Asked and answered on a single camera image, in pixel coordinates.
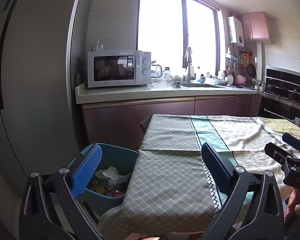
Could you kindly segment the person's right hand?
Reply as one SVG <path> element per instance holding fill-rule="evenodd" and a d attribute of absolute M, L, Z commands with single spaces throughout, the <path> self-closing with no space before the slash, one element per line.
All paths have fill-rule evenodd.
<path fill-rule="evenodd" d="M 300 204 L 297 204 L 296 193 L 297 193 L 297 189 L 293 188 L 293 192 L 290 194 L 287 208 L 285 211 L 285 219 L 288 219 L 293 214 L 300 216 Z"/>

